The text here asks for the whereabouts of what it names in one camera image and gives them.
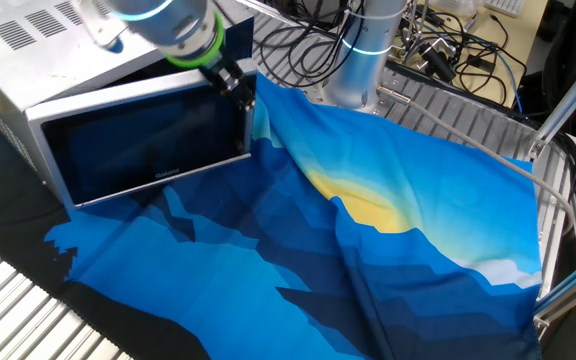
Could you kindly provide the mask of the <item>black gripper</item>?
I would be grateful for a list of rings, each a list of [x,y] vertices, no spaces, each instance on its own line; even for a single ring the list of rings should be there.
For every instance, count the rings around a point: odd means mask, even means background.
[[[222,95],[232,97],[243,111],[250,111],[256,103],[255,85],[245,82],[244,72],[239,65],[220,58],[199,67],[200,72]]]

